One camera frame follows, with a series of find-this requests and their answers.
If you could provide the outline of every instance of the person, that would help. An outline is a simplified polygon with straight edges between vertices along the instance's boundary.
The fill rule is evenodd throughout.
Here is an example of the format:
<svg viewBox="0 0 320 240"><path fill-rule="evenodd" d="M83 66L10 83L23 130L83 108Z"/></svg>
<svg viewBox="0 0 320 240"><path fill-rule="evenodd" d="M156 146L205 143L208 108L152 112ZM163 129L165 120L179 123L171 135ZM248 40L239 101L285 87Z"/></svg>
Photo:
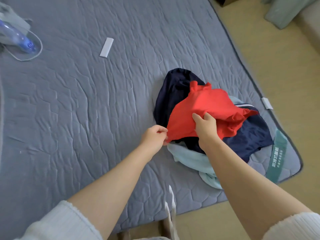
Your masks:
<svg viewBox="0 0 320 240"><path fill-rule="evenodd" d="M241 160L218 137L216 121L208 113L192 116L199 145L252 240L320 239L318 214ZM107 239L144 166L166 144L166 133L160 125L147 129L139 146L117 166L60 202L21 239Z"/></svg>

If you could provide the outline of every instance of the yellow floor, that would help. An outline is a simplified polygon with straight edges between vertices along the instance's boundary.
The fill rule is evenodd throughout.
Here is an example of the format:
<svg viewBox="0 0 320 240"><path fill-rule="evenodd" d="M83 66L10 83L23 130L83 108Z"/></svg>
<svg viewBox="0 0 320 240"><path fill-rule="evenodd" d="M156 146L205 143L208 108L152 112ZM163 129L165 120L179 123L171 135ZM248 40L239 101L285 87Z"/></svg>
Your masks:
<svg viewBox="0 0 320 240"><path fill-rule="evenodd" d="M217 12L302 156L303 171L280 186L320 213L320 55L295 23L278 30L265 21L267 9L239 0ZM177 224L181 240L249 239L228 202L179 215ZM130 232L158 235L155 223Z"/></svg>

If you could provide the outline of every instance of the sleeve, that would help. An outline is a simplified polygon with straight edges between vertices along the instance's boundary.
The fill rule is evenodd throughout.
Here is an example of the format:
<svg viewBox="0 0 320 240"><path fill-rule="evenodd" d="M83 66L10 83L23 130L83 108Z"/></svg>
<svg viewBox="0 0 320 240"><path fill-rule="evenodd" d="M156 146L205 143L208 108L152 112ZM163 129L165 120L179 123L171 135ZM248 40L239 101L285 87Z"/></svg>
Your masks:
<svg viewBox="0 0 320 240"><path fill-rule="evenodd" d="M99 231L67 201L61 201L40 221L31 224L20 240L102 240Z"/></svg>
<svg viewBox="0 0 320 240"><path fill-rule="evenodd" d="M272 226L262 240L320 239L320 215L303 212L290 216Z"/></svg>

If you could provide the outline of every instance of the white rectangular object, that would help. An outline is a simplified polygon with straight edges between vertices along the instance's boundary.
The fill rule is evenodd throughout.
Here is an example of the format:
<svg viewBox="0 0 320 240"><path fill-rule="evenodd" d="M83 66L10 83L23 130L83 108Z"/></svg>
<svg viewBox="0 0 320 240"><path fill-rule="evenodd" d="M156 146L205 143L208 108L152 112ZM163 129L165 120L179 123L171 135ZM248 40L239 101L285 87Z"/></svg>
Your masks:
<svg viewBox="0 0 320 240"><path fill-rule="evenodd" d="M108 56L112 43L113 43L112 38L106 38L106 42L104 43L104 45L102 47L100 57L106 58Z"/></svg>
<svg viewBox="0 0 320 240"><path fill-rule="evenodd" d="M266 109L273 109L272 105L270 104L269 99L267 99L266 97L262 97L261 101Z"/></svg>

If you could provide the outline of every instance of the blue plastic bottle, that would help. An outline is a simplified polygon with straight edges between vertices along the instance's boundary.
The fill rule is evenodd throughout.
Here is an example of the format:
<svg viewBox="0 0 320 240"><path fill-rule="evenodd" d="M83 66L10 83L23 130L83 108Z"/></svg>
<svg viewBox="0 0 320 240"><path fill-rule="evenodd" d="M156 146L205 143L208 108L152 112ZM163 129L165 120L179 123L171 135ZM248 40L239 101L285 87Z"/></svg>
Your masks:
<svg viewBox="0 0 320 240"><path fill-rule="evenodd" d="M13 27L11 24L0 20L0 33L7 36L11 42L16 44L26 53L33 53L36 51L35 45L22 32Z"/></svg>

